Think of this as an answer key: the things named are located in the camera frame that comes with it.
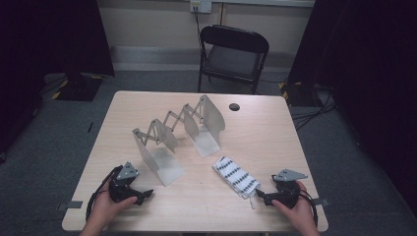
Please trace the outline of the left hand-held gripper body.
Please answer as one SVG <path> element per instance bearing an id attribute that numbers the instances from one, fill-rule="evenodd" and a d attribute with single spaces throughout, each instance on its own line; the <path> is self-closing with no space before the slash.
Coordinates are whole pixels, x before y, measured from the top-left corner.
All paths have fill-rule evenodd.
<path id="1" fill-rule="evenodd" d="M 140 197 L 140 192 L 132 189 L 130 184 L 139 176 L 139 171 L 127 161 L 116 168 L 109 182 L 110 198 L 114 203 L 120 203 L 131 197 Z"/>

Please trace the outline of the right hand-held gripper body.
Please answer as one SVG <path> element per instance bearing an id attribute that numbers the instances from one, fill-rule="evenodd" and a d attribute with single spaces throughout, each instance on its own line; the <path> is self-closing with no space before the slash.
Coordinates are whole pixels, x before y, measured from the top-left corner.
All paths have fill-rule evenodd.
<path id="1" fill-rule="evenodd" d="M 306 179 L 307 175 L 290 169 L 282 169 L 271 178 L 277 190 L 273 198 L 288 208 L 294 208 L 301 192 L 297 180 Z"/>

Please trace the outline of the white black patterned socks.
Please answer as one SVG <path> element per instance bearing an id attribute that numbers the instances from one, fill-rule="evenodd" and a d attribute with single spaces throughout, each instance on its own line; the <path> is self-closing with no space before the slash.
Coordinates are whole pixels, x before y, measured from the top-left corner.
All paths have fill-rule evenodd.
<path id="1" fill-rule="evenodd" d="M 251 208 L 255 207 L 253 197 L 261 186 L 256 178 L 227 156 L 221 157 L 212 168 L 239 197 L 249 200 Z"/>

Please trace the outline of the expandable grey metal bookend rack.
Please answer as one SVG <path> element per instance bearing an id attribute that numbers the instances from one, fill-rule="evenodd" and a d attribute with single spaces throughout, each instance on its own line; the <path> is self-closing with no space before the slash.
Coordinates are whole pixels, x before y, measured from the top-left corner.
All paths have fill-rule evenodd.
<path id="1" fill-rule="evenodd" d="M 207 95 L 202 95 L 195 107 L 185 104 L 179 113 L 169 110 L 163 121 L 153 119 L 144 133 L 139 128 L 132 131 L 143 161 L 168 186 L 184 173 L 174 158 L 178 140 L 174 136 L 181 122 L 200 157 L 207 157 L 221 150 L 219 135 L 225 130 L 220 110 Z"/>

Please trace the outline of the person's right hand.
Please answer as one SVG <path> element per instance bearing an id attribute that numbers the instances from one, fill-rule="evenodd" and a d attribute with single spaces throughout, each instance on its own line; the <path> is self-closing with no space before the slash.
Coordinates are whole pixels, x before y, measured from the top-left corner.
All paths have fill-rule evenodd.
<path id="1" fill-rule="evenodd" d="M 311 205 L 305 198 L 300 197 L 293 209 L 288 208 L 277 200 L 273 200 L 272 203 L 274 207 L 287 217 L 297 231 L 317 228 Z"/>

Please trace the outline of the person's left hand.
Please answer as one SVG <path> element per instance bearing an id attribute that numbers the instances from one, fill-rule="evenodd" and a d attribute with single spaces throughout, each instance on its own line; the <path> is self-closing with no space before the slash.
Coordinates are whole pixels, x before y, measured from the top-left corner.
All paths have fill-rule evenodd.
<path id="1" fill-rule="evenodd" d="M 107 193 L 100 194 L 92 207 L 89 219 L 83 229 L 104 229 L 122 210 L 131 207 L 136 197 L 131 197 L 120 203 L 113 203 Z"/>

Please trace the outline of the black stand base striped tape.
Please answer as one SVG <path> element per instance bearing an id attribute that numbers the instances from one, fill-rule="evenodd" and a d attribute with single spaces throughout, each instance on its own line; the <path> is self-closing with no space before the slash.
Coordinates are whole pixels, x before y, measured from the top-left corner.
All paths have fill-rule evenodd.
<path id="1" fill-rule="evenodd" d="M 56 100 L 93 101 L 103 82 L 98 75 L 66 74 L 64 82 L 52 95 Z"/>
<path id="2" fill-rule="evenodd" d="M 300 83 L 280 83 L 278 86 L 288 106 L 312 107 L 315 105 L 312 91 Z"/>

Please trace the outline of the black folding chair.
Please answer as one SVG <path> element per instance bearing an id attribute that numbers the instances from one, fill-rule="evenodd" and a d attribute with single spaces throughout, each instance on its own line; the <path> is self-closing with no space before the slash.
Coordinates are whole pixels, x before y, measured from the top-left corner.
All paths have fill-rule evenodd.
<path id="1" fill-rule="evenodd" d="M 259 33 L 222 25 L 204 27 L 199 34 L 200 69 L 203 76 L 251 85 L 255 94 L 268 56 L 268 41 Z"/>

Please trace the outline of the black curtain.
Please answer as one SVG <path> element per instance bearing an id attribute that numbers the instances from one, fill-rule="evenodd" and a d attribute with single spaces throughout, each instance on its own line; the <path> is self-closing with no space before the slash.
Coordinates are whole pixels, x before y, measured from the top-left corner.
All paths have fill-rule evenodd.
<path id="1" fill-rule="evenodd" d="M 0 153 L 55 73 L 114 74 L 97 0 L 0 0 Z"/>
<path id="2" fill-rule="evenodd" d="M 417 0 L 315 0 L 288 81 L 333 88 L 417 216 Z"/>

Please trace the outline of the white wall socket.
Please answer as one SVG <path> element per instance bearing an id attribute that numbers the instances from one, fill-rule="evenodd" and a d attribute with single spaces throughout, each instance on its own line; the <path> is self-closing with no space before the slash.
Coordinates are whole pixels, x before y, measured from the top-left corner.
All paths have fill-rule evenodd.
<path id="1" fill-rule="evenodd" d="M 212 3 L 207 0 L 190 0 L 190 11 L 192 13 L 210 14 Z"/>

